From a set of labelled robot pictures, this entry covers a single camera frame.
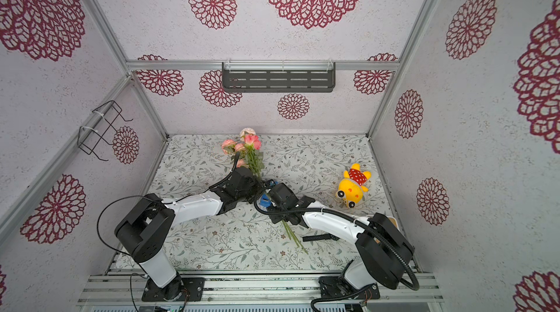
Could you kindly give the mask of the blue tape dispenser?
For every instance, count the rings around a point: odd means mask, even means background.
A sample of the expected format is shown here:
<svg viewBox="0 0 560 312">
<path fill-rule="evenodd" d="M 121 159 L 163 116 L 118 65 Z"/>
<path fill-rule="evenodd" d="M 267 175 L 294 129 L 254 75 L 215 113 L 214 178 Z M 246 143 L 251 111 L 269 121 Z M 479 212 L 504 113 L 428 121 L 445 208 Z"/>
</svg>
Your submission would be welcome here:
<svg viewBox="0 0 560 312">
<path fill-rule="evenodd" d="M 270 201 L 270 199 L 268 198 L 268 195 L 263 194 L 259 200 L 259 206 L 261 208 L 267 209 L 269 206 L 271 206 L 272 203 Z"/>
</svg>

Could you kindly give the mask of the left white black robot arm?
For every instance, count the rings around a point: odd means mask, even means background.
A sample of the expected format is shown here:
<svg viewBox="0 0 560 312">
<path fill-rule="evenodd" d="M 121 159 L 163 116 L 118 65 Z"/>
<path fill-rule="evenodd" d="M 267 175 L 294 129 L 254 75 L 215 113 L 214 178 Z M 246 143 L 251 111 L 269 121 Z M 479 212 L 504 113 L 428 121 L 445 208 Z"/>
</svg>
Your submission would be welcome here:
<svg viewBox="0 0 560 312">
<path fill-rule="evenodd" d="M 262 182 L 245 167 L 231 171 L 223 180 L 198 195 L 180 201 L 165 201 L 149 194 L 125 215 L 115 236 L 134 262 L 148 275 L 149 282 L 164 290 L 181 284 L 176 268 L 163 250 L 172 227 L 190 220 L 225 214 L 238 202 L 261 190 Z"/>
</svg>

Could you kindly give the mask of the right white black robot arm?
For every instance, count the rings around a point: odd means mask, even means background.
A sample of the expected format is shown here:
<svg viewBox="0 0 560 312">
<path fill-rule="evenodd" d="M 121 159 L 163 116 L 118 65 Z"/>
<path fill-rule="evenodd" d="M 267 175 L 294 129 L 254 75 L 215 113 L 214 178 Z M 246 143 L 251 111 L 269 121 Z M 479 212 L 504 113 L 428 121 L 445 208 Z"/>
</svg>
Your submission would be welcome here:
<svg viewBox="0 0 560 312">
<path fill-rule="evenodd" d="M 258 211 L 274 223 L 286 221 L 319 230 L 355 246 L 359 257 L 344 268 L 341 281 L 356 290 L 380 284 L 391 290 L 403 285 L 419 290 L 419 280 L 410 266 L 414 247 L 389 217 L 376 213 L 354 217 L 323 205 L 313 198 L 297 197 L 283 183 L 265 183 L 271 205 Z"/>
</svg>

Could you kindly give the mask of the pink artificial flower bouquet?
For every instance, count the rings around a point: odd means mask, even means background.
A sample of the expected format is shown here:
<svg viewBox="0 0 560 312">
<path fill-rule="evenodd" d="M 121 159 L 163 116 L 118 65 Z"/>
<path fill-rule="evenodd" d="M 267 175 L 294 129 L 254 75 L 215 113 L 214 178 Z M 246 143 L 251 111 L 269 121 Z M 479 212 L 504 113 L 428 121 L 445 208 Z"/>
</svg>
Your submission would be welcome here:
<svg viewBox="0 0 560 312">
<path fill-rule="evenodd" d="M 262 141 L 252 128 L 244 128 L 239 133 L 239 137 L 236 140 L 229 138 L 224 140 L 221 144 L 221 150 L 224 154 L 230 156 L 233 161 L 233 167 L 235 169 L 247 168 L 259 183 L 258 186 L 254 186 L 249 191 L 246 200 L 251 203 L 256 201 L 258 208 L 265 211 L 266 208 L 271 205 L 271 202 L 265 201 L 265 205 L 262 205 L 262 197 L 266 195 L 268 190 L 272 189 L 275 183 L 274 181 L 263 180 L 263 169 L 265 165 L 261 148 Z"/>
</svg>

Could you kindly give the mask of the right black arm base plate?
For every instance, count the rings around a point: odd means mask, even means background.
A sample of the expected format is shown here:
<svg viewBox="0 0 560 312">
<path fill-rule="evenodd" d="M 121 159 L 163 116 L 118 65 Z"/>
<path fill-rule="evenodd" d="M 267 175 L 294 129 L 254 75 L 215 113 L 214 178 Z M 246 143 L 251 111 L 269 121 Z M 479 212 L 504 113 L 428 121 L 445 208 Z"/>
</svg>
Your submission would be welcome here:
<svg viewBox="0 0 560 312">
<path fill-rule="evenodd" d="M 338 300 L 379 300 L 381 297 L 377 284 L 366 290 L 354 288 L 341 277 L 321 276 L 319 278 L 321 300 L 333 302 Z"/>
</svg>

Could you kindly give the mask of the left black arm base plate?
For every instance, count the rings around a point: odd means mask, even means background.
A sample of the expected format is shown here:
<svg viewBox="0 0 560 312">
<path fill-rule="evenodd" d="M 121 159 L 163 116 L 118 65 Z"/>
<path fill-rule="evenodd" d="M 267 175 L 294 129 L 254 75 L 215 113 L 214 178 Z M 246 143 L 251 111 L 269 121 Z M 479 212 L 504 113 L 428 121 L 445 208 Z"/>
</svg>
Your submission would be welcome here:
<svg viewBox="0 0 560 312">
<path fill-rule="evenodd" d="M 198 302 L 204 292 L 205 278 L 176 276 L 167 286 L 160 288 L 149 278 L 141 297 L 142 302 Z"/>
</svg>

